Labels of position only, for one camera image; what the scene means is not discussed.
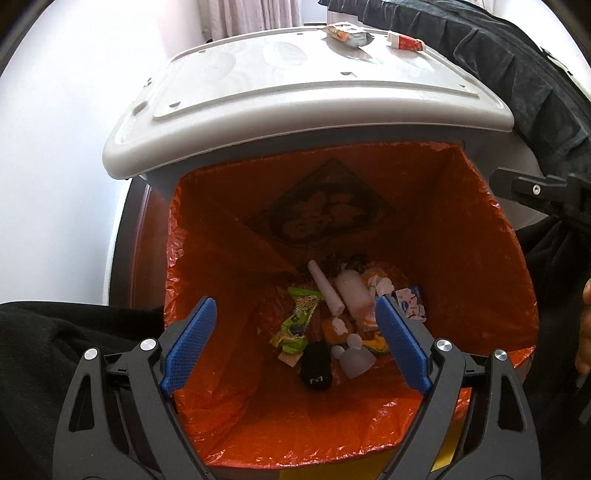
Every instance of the blue gripper pad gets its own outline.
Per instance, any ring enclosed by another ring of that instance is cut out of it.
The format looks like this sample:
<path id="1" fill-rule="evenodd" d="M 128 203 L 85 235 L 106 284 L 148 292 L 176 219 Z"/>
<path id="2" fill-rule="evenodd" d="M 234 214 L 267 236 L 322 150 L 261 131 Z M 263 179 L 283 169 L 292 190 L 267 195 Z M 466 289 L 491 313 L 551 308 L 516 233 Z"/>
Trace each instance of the blue gripper pad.
<path id="1" fill-rule="evenodd" d="M 375 319 L 404 381 L 424 397 L 433 386 L 428 375 L 427 356 L 386 297 L 377 299 Z"/>
<path id="2" fill-rule="evenodd" d="M 165 360 L 164 378 L 160 388 L 168 396 L 183 388 L 193 367 L 216 326 L 217 307 L 214 299 L 207 299 L 189 320 L 185 330 L 170 349 Z"/>

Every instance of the printed graphic on bag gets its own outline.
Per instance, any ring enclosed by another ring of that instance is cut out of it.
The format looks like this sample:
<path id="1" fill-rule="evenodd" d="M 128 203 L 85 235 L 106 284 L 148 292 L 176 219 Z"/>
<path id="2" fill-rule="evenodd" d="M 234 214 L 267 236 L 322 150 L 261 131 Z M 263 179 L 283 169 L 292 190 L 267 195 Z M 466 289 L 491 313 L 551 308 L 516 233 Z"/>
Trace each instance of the printed graphic on bag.
<path id="1" fill-rule="evenodd" d="M 329 160 L 249 226 L 280 242 L 307 248 L 379 222 L 390 206 L 339 161 Z"/>

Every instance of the torn wrapper on lid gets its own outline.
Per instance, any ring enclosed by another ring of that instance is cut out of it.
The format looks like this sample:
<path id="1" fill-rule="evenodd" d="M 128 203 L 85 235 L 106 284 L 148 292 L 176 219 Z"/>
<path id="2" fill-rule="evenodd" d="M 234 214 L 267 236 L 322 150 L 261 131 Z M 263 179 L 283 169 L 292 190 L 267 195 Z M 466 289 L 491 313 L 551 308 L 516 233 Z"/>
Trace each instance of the torn wrapper on lid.
<path id="1" fill-rule="evenodd" d="M 398 50 L 423 51 L 425 50 L 425 42 L 417 38 L 412 38 L 401 33 L 389 31 L 388 41 L 392 48 Z"/>
<path id="2" fill-rule="evenodd" d="M 349 22 L 326 25 L 322 31 L 352 48 L 364 47 L 374 40 L 372 34 Z"/>

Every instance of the white cardboard tube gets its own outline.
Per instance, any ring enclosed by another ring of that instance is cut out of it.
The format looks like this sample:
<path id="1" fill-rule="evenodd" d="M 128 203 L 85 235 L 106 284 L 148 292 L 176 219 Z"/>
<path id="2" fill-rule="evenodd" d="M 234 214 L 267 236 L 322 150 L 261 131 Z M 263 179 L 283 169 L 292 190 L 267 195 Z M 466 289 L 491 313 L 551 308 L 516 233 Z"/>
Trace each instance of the white cardboard tube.
<path id="1" fill-rule="evenodd" d="M 333 316 L 338 317 L 345 311 L 345 304 L 343 300 L 340 299 L 339 294 L 336 290 L 332 287 L 326 276 L 322 273 L 322 270 L 316 263 L 316 260 L 310 260 L 308 262 L 308 270 L 310 270 L 310 274 L 312 278 L 316 282 L 316 286 L 318 286 L 318 290 L 322 293 L 326 304 Z"/>

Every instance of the green snack wrapper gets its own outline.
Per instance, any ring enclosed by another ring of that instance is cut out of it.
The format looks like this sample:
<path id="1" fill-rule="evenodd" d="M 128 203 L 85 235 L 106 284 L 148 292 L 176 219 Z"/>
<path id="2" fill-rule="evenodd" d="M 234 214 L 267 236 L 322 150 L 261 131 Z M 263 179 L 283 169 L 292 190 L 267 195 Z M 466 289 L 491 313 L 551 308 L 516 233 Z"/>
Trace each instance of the green snack wrapper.
<path id="1" fill-rule="evenodd" d="M 308 339 L 306 330 L 316 306 L 323 300 L 322 294 L 316 290 L 290 287 L 287 293 L 295 300 L 295 308 L 291 316 L 281 324 L 281 329 L 271 339 L 271 345 L 281 345 L 285 353 L 302 353 Z"/>

